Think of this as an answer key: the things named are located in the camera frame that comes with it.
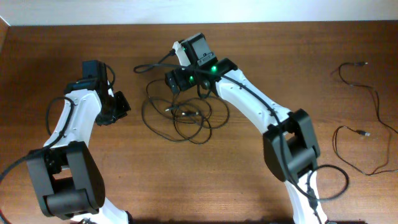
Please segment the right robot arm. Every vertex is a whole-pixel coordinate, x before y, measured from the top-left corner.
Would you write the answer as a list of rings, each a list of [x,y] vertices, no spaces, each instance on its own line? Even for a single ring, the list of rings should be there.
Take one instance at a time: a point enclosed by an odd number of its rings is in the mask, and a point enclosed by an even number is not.
[[[277,104],[234,62],[217,59],[202,33],[174,42],[172,53],[180,64],[165,75],[172,92],[201,85],[240,110],[262,134],[265,163],[287,188],[294,223],[325,223],[327,216],[316,200],[320,149],[309,115]]]

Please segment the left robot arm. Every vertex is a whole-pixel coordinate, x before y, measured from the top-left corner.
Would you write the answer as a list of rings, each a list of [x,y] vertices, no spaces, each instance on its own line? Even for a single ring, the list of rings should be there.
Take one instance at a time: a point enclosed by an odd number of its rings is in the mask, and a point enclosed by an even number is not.
[[[102,175],[88,146],[94,125],[125,117],[131,109],[121,91],[114,92],[99,61],[82,63],[81,79],[67,85],[64,107],[42,150],[30,151],[27,167],[42,213],[79,223],[132,223],[129,212],[106,198]]]

